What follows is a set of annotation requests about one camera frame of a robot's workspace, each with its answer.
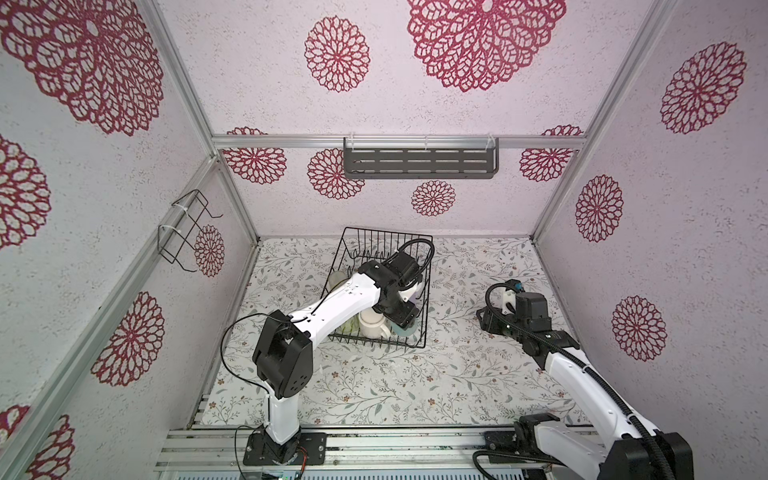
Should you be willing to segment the red and white mug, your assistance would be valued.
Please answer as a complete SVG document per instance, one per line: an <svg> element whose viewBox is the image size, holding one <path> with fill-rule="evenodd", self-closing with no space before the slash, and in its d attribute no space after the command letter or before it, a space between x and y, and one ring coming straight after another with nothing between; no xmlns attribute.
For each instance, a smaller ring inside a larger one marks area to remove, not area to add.
<svg viewBox="0 0 768 480"><path fill-rule="evenodd" d="M372 308L357 314L360 334L368 339L389 339L391 330L387 318Z"/></svg>

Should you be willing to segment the teal plastic cup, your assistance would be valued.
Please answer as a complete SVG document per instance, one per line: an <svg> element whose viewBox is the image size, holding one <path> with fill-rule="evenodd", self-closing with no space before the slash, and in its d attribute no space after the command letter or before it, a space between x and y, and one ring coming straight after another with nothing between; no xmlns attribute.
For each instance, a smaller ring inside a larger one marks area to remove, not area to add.
<svg viewBox="0 0 768 480"><path fill-rule="evenodd" d="M406 325L405 327L401 327L396 323L390 321L389 329L393 337L411 337L412 335L414 335L416 332L419 331L420 322L417 319L413 319L408 325Z"/></svg>

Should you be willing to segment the light green glass cup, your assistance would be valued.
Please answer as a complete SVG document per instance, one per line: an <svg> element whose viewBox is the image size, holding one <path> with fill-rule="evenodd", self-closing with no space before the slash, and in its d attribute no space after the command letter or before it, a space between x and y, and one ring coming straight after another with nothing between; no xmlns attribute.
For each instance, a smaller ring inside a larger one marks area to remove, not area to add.
<svg viewBox="0 0 768 480"><path fill-rule="evenodd" d="M347 335L347 336L356 336L359 333L359 322L358 322L358 316L355 315L349 320L347 320L341 327L340 327L340 334L341 335Z"/></svg>

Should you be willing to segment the frosted pale green cup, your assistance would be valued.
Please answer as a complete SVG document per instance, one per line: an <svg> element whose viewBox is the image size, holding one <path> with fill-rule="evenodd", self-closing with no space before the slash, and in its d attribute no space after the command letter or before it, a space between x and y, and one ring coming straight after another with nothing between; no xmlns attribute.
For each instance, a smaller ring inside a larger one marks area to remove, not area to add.
<svg viewBox="0 0 768 480"><path fill-rule="evenodd" d="M341 287L349 279L349 275L345 271L335 270L332 271L328 277L328 290L333 292L337 288Z"/></svg>

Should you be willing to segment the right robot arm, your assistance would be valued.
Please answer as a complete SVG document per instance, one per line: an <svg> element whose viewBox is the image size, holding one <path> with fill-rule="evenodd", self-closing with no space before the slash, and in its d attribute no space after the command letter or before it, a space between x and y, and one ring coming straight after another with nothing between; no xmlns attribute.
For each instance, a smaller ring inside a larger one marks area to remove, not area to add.
<svg viewBox="0 0 768 480"><path fill-rule="evenodd" d="M496 308L476 312L482 330L518 341L587 415L600 442L586 440L554 414L520 417L513 431L487 434L489 459L558 464L583 479L692 479L693 452L639 414L593 368L564 331L531 330Z"/></svg>

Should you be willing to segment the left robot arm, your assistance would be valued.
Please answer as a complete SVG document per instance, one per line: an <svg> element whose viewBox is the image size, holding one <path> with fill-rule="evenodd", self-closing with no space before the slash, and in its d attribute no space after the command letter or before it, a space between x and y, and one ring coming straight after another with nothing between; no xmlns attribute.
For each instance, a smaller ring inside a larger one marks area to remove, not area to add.
<svg viewBox="0 0 768 480"><path fill-rule="evenodd" d="M370 260L323 299L289 314L268 314L253 362L267 390L264 429L272 442L283 446L300 430L298 395L312 377L314 350L365 310L401 326L411 324L418 308L407 293L423 286L426 268L403 253L382 262Z"/></svg>

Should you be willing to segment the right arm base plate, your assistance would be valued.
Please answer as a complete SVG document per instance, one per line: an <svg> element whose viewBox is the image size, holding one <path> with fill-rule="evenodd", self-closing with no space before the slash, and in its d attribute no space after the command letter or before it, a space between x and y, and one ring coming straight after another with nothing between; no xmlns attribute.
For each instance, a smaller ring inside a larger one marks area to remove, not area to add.
<svg viewBox="0 0 768 480"><path fill-rule="evenodd" d="M536 457L535 453L519 445L514 429L485 431L483 439L485 449L491 452L488 460L492 464L531 461Z"/></svg>

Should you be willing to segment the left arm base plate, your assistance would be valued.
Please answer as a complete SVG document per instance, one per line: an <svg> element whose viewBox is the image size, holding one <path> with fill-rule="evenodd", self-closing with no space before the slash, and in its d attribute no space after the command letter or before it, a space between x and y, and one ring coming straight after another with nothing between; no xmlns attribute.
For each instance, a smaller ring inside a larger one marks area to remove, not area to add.
<svg viewBox="0 0 768 480"><path fill-rule="evenodd" d="M245 466L316 466L325 463L327 434L301 432L285 444L278 444L266 432L256 430L248 437Z"/></svg>

